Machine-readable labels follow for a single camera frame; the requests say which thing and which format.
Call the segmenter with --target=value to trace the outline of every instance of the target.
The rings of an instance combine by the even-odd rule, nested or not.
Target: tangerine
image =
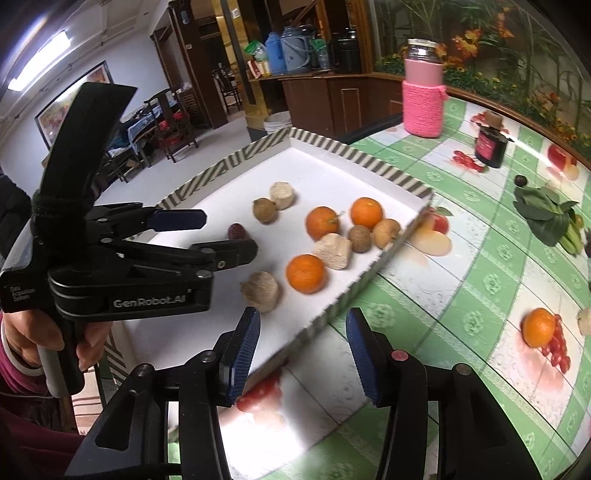
[[[548,345],[554,336],[556,319],[546,309],[535,309],[529,312],[521,323],[523,340],[532,348]]]
[[[311,294],[324,287],[328,275],[320,258],[306,254],[291,259],[285,277],[294,290]]]
[[[361,197],[353,202],[349,214],[354,225],[363,225],[373,230],[378,222],[384,218],[384,209],[376,200]]]
[[[339,233],[339,227],[339,216],[328,207],[316,207],[306,217],[306,231],[315,242],[327,233]]]

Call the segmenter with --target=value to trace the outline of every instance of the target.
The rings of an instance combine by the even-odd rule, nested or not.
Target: white bucket
[[[272,134],[282,128],[291,127],[291,115],[289,112],[279,112],[265,118],[264,127],[268,134]]]

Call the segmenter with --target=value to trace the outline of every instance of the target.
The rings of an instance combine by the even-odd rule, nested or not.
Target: wooden chair
[[[213,78],[215,78],[217,86],[222,94],[224,105],[226,105],[226,112],[230,113],[230,107],[236,106],[242,110],[242,100],[238,93],[236,81],[224,68],[213,69]],[[234,97],[234,103],[228,104],[227,98]]]
[[[167,158],[176,163],[174,158],[176,152],[191,144],[195,145],[195,148],[199,148],[199,144],[195,140],[195,131],[182,102],[179,101],[176,93],[172,92],[176,105],[178,105],[178,111],[173,113],[166,95],[168,92],[172,92],[170,88],[158,92],[144,103],[150,109],[156,123],[155,136],[158,146]],[[160,122],[158,121],[159,115],[157,115],[156,105],[160,106],[164,118]]]
[[[120,181],[129,183],[127,175],[136,168],[144,168],[144,165],[137,157],[134,149],[131,147],[117,148],[105,154],[103,161],[103,172],[107,175],[109,184],[113,175]]]

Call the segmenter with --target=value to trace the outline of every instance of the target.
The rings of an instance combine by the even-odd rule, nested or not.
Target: ceiling light
[[[51,41],[39,50],[25,65],[20,75],[12,79],[8,84],[10,90],[21,92],[31,83],[47,66],[64,53],[70,47],[70,39],[66,32],[59,32]]]

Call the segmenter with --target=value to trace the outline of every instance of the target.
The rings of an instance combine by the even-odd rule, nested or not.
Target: human hand
[[[41,310],[4,313],[2,322],[10,347],[32,367],[40,367],[37,346],[60,351],[64,348],[61,331],[51,317]],[[97,363],[105,351],[105,340],[113,322],[89,323],[84,338],[76,346],[79,368],[84,371]]]

